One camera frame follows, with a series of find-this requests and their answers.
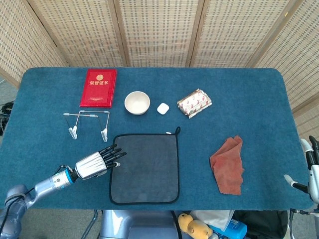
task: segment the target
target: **white plastic bag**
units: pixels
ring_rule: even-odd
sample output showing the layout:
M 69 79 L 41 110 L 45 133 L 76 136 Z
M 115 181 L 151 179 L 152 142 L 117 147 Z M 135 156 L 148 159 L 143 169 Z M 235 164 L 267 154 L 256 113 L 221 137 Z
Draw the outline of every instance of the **white plastic bag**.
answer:
M 195 210 L 191 211 L 190 214 L 194 220 L 201 220 L 224 232 L 233 217 L 234 210 Z

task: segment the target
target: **table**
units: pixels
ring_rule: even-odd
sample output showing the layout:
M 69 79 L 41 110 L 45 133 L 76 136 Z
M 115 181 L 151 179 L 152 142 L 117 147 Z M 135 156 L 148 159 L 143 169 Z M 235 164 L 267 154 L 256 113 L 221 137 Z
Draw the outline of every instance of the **table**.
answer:
M 0 200 L 12 186 L 31 188 L 60 164 L 74 167 L 81 158 L 112 144 L 123 133 L 173 132 L 178 136 L 180 196 L 173 204 L 117 206 L 109 199 L 109 174 L 74 185 L 43 199 L 36 208 L 132 210 L 286 210 L 312 203 L 291 188 L 285 173 L 301 183 L 308 181 L 307 167 L 281 74 L 275 69 L 247 68 L 117 68 L 113 106 L 110 108 L 109 142 L 102 141 L 94 119 L 81 119 L 78 139 L 68 132 L 63 113 L 77 113 L 87 68 L 32 68 L 23 76 L 0 148 Z M 176 102 L 197 88 L 213 100 L 189 119 Z M 143 91 L 151 99 L 141 116 L 124 108 L 125 96 Z M 160 103 L 170 109 L 162 116 Z M 243 139 L 245 172 L 242 195 L 219 193 L 209 157 L 226 138 Z

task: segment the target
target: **gray floor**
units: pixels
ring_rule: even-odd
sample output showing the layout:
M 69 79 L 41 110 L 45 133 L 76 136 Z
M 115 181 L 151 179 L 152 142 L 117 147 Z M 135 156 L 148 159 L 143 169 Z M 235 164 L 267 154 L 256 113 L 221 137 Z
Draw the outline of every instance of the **gray floor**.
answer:
M 17 89 L 4 81 L 0 83 L 0 104 L 15 99 Z M 93 217 L 93 210 L 30 209 L 22 221 L 20 239 L 79 239 Z M 101 211 L 88 239 L 95 239 L 101 226 Z M 314 219 L 295 215 L 293 221 L 295 239 L 315 239 Z

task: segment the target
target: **white clip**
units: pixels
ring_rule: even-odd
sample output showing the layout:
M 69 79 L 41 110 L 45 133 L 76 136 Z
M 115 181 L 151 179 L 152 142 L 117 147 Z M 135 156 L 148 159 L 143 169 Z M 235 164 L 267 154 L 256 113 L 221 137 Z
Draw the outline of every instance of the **white clip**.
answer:
M 73 139 L 76 139 L 78 137 L 78 135 L 76 134 L 77 129 L 78 127 L 76 125 L 73 128 L 69 128 L 69 132 Z
M 101 135 L 102 135 L 102 138 L 103 138 L 104 142 L 108 141 L 107 134 L 108 134 L 108 129 L 107 128 L 105 128 L 104 130 L 101 131 Z

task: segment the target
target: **blue ring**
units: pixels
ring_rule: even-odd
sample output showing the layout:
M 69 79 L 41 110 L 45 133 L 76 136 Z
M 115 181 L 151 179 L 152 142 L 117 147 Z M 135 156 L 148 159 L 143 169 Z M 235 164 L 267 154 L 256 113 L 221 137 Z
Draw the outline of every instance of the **blue ring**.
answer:
M 73 182 L 72 182 L 72 180 L 71 180 L 71 178 L 70 178 L 69 171 L 68 171 L 67 169 L 65 170 L 65 174 L 66 174 L 66 177 L 67 177 L 68 180 L 69 180 L 69 183 L 72 184 Z

